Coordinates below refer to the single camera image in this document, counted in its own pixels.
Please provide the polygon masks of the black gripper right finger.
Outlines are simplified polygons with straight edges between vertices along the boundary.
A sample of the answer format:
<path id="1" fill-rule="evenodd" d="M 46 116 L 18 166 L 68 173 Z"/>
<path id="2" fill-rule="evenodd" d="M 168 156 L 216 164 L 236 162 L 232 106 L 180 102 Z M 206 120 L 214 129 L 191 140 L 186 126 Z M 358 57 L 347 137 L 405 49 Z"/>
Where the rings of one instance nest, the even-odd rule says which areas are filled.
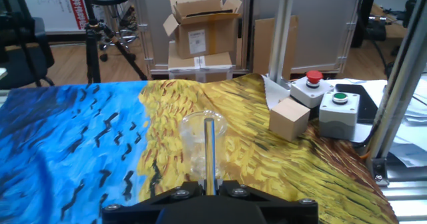
<path id="1" fill-rule="evenodd" d="M 266 223 L 319 223 L 318 203 L 310 198 L 286 201 L 237 181 L 222 181 L 216 194 L 257 207 Z"/>

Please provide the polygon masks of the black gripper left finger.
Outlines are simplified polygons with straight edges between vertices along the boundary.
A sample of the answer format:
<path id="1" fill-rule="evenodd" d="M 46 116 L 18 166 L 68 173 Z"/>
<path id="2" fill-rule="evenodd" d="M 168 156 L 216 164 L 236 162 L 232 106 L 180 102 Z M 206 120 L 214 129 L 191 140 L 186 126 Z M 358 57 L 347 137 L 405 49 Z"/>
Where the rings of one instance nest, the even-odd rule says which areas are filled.
<path id="1" fill-rule="evenodd" d="M 132 206 L 111 204 L 102 209 L 102 224 L 156 223 L 161 211 L 172 204 L 205 195 L 205 181 L 185 181 L 164 193 Z"/>

